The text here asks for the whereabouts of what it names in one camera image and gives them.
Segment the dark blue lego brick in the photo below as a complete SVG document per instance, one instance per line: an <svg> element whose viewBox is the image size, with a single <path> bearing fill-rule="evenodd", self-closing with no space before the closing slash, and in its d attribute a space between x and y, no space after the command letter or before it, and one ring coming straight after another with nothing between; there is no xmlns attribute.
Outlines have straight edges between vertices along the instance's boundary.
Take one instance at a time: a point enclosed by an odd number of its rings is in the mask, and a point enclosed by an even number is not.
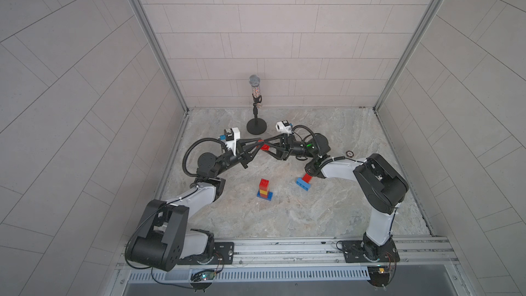
<svg viewBox="0 0 526 296"><path fill-rule="evenodd" d="M271 201L272 198L273 198L273 193L271 191L269 191L268 193L266 194L262 194L260 191L258 191L257 193L257 197L263 199L263 200L268 200L268 201Z"/></svg>

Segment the light blue lego brick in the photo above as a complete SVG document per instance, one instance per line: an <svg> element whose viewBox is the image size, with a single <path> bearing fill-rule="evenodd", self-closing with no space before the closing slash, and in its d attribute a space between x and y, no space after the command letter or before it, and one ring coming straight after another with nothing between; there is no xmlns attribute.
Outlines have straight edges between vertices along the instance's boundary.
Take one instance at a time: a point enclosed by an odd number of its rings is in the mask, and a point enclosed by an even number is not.
<svg viewBox="0 0 526 296"><path fill-rule="evenodd" d="M311 188L310 183L306 182L302 178L296 180L296 185L300 186L303 190L309 191Z"/></svg>

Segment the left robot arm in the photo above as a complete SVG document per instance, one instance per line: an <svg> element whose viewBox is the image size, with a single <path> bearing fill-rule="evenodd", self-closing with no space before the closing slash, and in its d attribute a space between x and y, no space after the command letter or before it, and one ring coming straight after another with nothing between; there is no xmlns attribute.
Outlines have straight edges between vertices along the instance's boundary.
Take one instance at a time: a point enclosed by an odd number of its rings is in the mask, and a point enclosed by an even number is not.
<svg viewBox="0 0 526 296"><path fill-rule="evenodd" d="M197 171L191 173L186 165L190 153L206 142L219 144L223 153L220 156L202 154ZM225 180L219 175L238 163L246 167L264 141L258 138L241 139L235 145L233 150L220 139L202 138L189 147L184 154L182 168L195 180L181 196L168 201L152 200L147 204L141 222L125 247L125 261L130 267L171 271L180 263L209 263L215 257L214 234L207 230L189 229L188 220L221 196Z"/></svg>

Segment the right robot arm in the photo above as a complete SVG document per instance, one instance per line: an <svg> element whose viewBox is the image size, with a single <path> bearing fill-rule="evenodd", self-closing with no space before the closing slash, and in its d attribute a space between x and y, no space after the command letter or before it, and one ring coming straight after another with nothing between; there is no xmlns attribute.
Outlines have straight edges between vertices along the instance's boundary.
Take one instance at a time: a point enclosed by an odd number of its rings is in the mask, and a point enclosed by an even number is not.
<svg viewBox="0 0 526 296"><path fill-rule="evenodd" d="M370 261L379 260L381 252L390 250L394 217L409 189L401 174L378 153L362 159L354 159L352 153L331 157L328 140L319 133L307 141L298 141L294 134L281 134L278 138L277 143L273 138L261 141L261 149L278 160L289 156L310 159L304 177L296 181L302 189L310 189L312 178L339 178L359 183L372 207L360 250Z"/></svg>

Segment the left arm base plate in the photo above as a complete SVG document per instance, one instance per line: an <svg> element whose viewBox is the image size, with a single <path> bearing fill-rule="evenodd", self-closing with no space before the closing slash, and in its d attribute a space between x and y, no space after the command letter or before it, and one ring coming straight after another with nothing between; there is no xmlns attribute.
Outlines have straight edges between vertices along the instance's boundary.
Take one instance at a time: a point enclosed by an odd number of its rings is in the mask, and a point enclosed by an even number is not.
<svg viewBox="0 0 526 296"><path fill-rule="evenodd" d="M177 265L217 265L232 264L234 256L233 242L216 242L214 249L205 255L192 255L179 259Z"/></svg>

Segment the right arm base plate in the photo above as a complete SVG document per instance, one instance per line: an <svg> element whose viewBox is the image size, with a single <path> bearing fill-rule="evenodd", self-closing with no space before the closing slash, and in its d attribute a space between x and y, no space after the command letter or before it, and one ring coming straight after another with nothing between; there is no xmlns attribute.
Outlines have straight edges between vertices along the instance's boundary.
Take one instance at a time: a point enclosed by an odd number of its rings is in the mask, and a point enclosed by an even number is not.
<svg viewBox="0 0 526 296"><path fill-rule="evenodd" d="M393 239L376 245L366 238L364 241L337 241L336 249L344 254L346 263L398 263L400 256Z"/></svg>

